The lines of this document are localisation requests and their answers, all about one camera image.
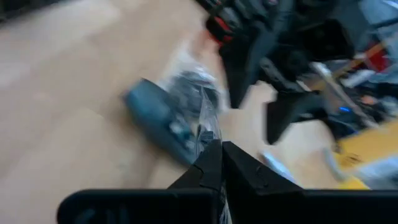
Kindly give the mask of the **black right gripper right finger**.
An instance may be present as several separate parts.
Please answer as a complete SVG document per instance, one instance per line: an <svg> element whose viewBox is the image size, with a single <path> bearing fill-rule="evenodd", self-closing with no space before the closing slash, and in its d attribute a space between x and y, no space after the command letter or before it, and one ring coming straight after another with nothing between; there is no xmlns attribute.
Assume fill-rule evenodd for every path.
<svg viewBox="0 0 398 224"><path fill-rule="evenodd" d="M303 189L230 141L223 173L233 223L397 224L395 190Z"/></svg>

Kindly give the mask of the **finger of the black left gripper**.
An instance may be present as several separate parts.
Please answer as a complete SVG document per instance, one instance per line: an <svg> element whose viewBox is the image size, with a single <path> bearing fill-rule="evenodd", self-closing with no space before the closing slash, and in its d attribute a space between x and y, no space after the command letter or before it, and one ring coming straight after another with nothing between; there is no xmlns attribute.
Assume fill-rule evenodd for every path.
<svg viewBox="0 0 398 224"><path fill-rule="evenodd" d="M324 98L317 93L289 93L266 103L266 141L275 144L291 123L326 119Z"/></svg>
<svg viewBox="0 0 398 224"><path fill-rule="evenodd" d="M228 84L230 107L238 109L248 88L258 80L258 62L250 62L247 50L234 49L222 52L222 61Z"/></svg>

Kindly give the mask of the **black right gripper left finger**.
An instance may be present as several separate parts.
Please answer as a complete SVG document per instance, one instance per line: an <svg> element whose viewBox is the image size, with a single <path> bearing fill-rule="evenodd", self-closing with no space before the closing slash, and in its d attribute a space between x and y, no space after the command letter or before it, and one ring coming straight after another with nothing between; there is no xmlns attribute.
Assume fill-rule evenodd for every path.
<svg viewBox="0 0 398 224"><path fill-rule="evenodd" d="M166 189L86 189L66 197L57 223L221 223L222 145L214 140Z"/></svg>

